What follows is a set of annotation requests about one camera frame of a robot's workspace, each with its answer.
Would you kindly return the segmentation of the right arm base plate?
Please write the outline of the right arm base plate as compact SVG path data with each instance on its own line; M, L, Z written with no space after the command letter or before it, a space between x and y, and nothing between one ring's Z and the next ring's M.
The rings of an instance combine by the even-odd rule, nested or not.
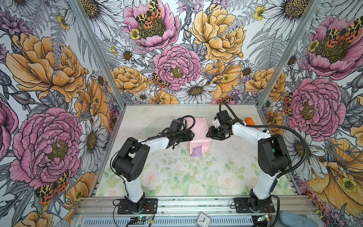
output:
M233 202L237 213L274 213L276 211L271 198L258 200L237 197Z

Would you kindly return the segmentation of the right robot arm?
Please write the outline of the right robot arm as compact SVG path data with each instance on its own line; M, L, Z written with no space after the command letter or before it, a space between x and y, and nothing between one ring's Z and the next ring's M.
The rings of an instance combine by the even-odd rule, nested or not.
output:
M270 134L261 131L257 126L248 124L224 124L211 126L207 137L223 141L235 135L247 140L257 147L260 175L256 185L250 191L250 197L245 204L253 212L262 211L271 204L272 193L283 171L291 165L291 158L284 138L280 134Z

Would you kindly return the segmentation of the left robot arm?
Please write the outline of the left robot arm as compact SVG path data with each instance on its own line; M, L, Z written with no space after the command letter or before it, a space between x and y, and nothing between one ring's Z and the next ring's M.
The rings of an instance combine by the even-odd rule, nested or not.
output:
M131 213L141 213L147 202L139 177L148 155L174 148L181 142L192 141L193 138L192 131L162 133L145 140L128 138L111 160L111 168L123 180L126 190L126 196L120 201L119 207Z

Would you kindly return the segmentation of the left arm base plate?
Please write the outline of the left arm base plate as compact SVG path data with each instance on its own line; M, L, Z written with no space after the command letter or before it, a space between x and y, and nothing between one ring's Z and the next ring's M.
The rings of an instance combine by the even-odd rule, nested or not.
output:
M128 199L121 199L118 205L117 214L119 215L137 215L137 214L156 214L158 199L141 198L139 202L132 202Z

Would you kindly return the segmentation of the purple wrapping paper sheet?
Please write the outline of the purple wrapping paper sheet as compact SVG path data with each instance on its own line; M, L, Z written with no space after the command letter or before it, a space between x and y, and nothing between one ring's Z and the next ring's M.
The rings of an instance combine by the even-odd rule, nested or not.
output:
M207 137L209 127L205 117L195 118L195 125L191 129L194 133L190 141L190 156L202 157L210 148L212 139Z

